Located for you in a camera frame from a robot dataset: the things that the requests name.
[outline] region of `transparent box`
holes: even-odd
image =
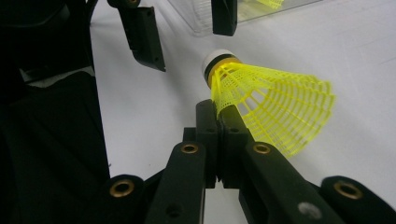
[[[211,0],[168,0],[196,35],[212,33]],[[237,0],[238,22],[321,0]]]

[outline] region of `white surface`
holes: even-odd
[[[245,63],[330,80],[333,116],[290,162],[317,185],[330,175],[359,180],[396,208],[396,1],[324,0],[240,23],[234,37],[194,36],[167,1],[142,2],[155,6],[166,73],[135,61],[106,1],[92,18],[111,175],[146,179],[165,167],[210,96],[204,57],[228,49]],[[236,190],[206,191],[205,223],[246,223]]]

